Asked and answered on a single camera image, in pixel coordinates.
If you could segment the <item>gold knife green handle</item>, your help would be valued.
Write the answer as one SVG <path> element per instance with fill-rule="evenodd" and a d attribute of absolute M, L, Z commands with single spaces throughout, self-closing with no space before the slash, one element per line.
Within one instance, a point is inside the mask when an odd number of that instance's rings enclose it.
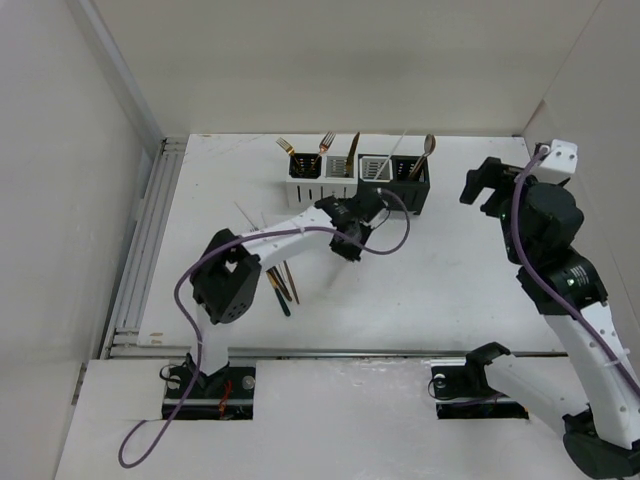
<path fill-rule="evenodd" d="M 358 147 L 358 143 L 359 143 L 359 138 L 360 138 L 361 133 L 357 132 L 352 141 L 351 141 L 351 145 L 348 151 L 348 154 L 346 156 L 346 160 L 345 160 L 345 168 L 344 168 L 344 176 L 346 178 L 351 178 L 354 176 L 353 174 L 353 170 L 354 170 L 354 162 L 355 162 L 355 157 L 356 157 L 356 150 Z"/>

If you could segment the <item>rose gold fork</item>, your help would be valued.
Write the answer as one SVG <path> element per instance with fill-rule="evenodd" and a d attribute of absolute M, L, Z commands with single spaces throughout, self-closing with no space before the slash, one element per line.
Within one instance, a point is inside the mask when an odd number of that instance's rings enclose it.
<path fill-rule="evenodd" d="M 332 131 L 326 133 L 323 139 L 319 143 L 318 153 L 312 163 L 312 167 L 315 167 L 317 162 L 321 159 L 321 157 L 329 150 L 333 141 L 335 140 L 336 134 Z"/>

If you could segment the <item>gold fork green handle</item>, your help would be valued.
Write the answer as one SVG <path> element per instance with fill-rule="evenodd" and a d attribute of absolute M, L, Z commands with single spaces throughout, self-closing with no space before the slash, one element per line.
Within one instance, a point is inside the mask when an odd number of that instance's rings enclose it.
<path fill-rule="evenodd" d="M 276 144 L 280 148 L 282 148 L 290 157 L 293 157 L 295 155 L 294 147 L 288 141 L 286 141 L 284 138 L 279 137 L 276 140 Z"/>

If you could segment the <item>silver spoon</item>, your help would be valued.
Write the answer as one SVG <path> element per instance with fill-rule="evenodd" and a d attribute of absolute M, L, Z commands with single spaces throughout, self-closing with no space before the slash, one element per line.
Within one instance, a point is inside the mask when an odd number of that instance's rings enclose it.
<path fill-rule="evenodd" d="M 436 148 L 436 143 L 436 137 L 433 134 L 427 134 L 425 136 L 423 144 L 423 154 L 419 157 L 412 170 L 410 171 L 410 174 L 408 176 L 409 181 L 416 181 L 419 178 L 424 164 Z"/>

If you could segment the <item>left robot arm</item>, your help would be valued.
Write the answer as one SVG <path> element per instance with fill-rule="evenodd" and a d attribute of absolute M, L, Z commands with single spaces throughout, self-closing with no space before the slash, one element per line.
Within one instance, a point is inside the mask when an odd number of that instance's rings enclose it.
<path fill-rule="evenodd" d="M 230 324 L 251 307 L 258 282 L 267 270 L 302 253 L 330 251 L 355 262 L 373 232 L 372 222 L 387 209 L 381 189 L 367 188 L 353 197 L 329 196 L 290 219 L 265 229 L 236 235 L 217 232 L 190 274 L 201 341 L 191 354 L 189 384 L 201 396 L 217 394 L 228 366 L 228 345 L 206 338 L 209 325 Z"/>

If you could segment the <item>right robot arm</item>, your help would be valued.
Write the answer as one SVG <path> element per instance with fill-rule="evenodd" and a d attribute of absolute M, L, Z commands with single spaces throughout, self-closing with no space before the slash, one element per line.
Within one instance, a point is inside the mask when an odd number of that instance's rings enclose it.
<path fill-rule="evenodd" d="M 539 180 L 540 166 L 504 164 L 488 157 L 466 176 L 460 201 L 482 205 L 499 219 L 508 259 L 522 289 L 554 331 L 582 385 L 573 397 L 492 342 L 470 351 L 463 381 L 471 396 L 506 395 L 559 434 L 578 469 L 592 479 L 622 479 L 639 472 L 639 379 L 628 361 L 594 265 L 572 246 L 584 221 L 564 183 Z"/>

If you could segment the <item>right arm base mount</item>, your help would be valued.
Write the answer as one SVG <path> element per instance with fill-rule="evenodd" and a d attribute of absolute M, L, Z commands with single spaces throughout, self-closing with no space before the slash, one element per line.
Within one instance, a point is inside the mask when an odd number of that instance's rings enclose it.
<path fill-rule="evenodd" d="M 491 387 L 475 382 L 462 364 L 434 363 L 428 393 L 439 420 L 528 420 L 525 407 Z"/>

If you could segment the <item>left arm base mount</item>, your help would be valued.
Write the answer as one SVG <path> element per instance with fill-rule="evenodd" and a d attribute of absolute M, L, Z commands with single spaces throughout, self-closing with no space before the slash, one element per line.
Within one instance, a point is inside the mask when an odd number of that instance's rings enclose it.
<path fill-rule="evenodd" d="M 167 420 L 191 380 L 187 365 L 167 365 L 159 377 L 165 382 L 161 414 Z M 244 421 L 252 420 L 256 368 L 229 366 L 214 375 L 203 376 L 188 394 L 176 420 Z"/>

